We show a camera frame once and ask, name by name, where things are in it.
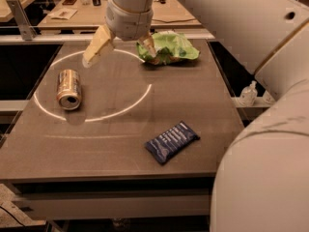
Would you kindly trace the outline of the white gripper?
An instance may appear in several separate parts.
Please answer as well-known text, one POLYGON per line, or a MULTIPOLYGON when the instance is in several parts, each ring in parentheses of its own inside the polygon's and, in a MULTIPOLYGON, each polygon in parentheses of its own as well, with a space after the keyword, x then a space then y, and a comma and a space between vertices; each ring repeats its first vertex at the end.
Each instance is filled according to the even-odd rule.
POLYGON ((150 28, 153 10, 133 13, 119 7, 113 0, 107 2, 106 24, 101 25, 83 53, 82 64, 90 68, 102 53, 112 51, 116 37, 123 41, 136 41, 143 45, 152 57, 156 57, 155 43, 150 28))

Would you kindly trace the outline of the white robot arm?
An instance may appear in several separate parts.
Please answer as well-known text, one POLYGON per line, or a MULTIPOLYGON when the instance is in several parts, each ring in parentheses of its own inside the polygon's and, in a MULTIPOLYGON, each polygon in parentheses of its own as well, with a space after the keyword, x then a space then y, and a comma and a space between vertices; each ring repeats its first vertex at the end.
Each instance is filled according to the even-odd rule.
MULTIPOLYGON (((178 0, 274 97, 219 164, 210 232, 309 232, 309 11, 295 0, 178 0)), ((109 0, 111 32, 148 31, 153 0, 109 0)))

